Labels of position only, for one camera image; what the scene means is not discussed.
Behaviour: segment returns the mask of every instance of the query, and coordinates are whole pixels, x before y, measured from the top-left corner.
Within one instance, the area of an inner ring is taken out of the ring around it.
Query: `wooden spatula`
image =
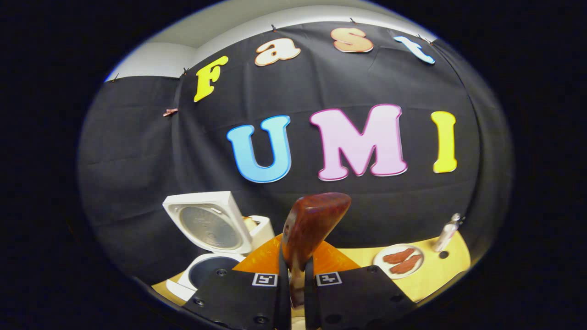
[[[306,262],[349,207],[348,195],[324,193],[298,199],[289,212],[285,220],[281,247],[291,273],[289,292],[293,308],[303,305]]]

